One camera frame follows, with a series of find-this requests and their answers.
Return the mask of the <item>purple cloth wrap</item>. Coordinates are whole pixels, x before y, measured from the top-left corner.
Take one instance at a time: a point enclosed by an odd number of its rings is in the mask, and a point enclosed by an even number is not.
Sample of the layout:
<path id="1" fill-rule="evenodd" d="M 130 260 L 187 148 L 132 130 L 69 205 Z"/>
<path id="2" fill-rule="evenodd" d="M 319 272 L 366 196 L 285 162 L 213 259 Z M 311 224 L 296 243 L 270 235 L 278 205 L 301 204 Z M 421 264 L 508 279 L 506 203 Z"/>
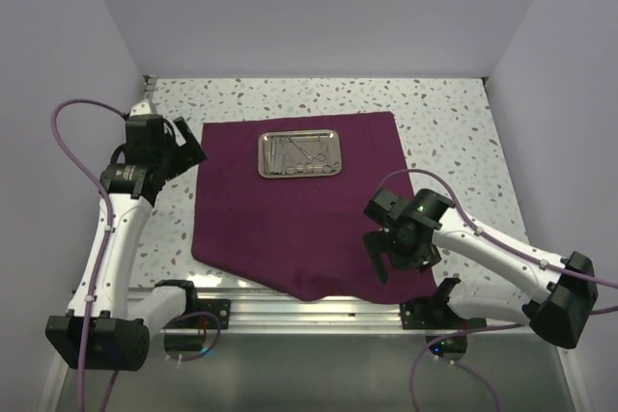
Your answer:
<path id="1" fill-rule="evenodd" d="M 258 142 L 271 131 L 332 129 L 343 167 L 332 177 L 265 179 Z M 198 168 L 191 253 L 205 265 L 303 301 L 353 296 L 400 304 L 435 291 L 431 271 L 379 280 L 363 245 L 364 208 L 378 186 L 410 197 L 398 128 L 389 112 L 209 123 Z"/>

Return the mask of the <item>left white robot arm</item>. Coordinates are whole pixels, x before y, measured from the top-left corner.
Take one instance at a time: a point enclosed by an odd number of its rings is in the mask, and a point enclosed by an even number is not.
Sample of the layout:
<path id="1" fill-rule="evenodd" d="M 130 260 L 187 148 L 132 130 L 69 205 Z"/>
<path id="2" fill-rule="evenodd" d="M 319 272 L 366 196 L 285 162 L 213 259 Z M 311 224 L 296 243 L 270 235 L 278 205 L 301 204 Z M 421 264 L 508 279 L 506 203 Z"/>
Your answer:
<path id="1" fill-rule="evenodd" d="M 152 337 L 174 321 L 194 325 L 201 314 L 195 285 L 163 280 L 134 308 L 130 275 L 155 200 L 166 182 L 207 158 L 182 117 L 126 118 L 126 140 L 101 173 L 98 227 L 82 281 L 62 316 L 50 316 L 45 335 L 74 370 L 137 371 Z"/>

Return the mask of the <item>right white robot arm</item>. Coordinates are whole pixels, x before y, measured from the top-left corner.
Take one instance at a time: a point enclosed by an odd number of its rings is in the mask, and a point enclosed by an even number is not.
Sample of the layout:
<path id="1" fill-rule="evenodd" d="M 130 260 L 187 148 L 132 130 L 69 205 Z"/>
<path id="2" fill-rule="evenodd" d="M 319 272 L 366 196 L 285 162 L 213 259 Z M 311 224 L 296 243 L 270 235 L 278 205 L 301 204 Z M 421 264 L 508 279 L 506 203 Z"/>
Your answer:
<path id="1" fill-rule="evenodd" d="M 544 341 L 577 346 L 598 299 L 591 260 L 574 252 L 567 258 L 526 245 L 469 217 L 454 200 L 431 189 L 413 198 L 380 189 L 365 215 L 378 225 L 363 243 L 379 280 L 388 271 L 426 271 L 449 250 L 476 262 L 515 286 L 465 284 L 447 277 L 431 296 L 410 300 L 412 314 L 437 328 L 462 327 L 472 319 L 528 326 Z"/>

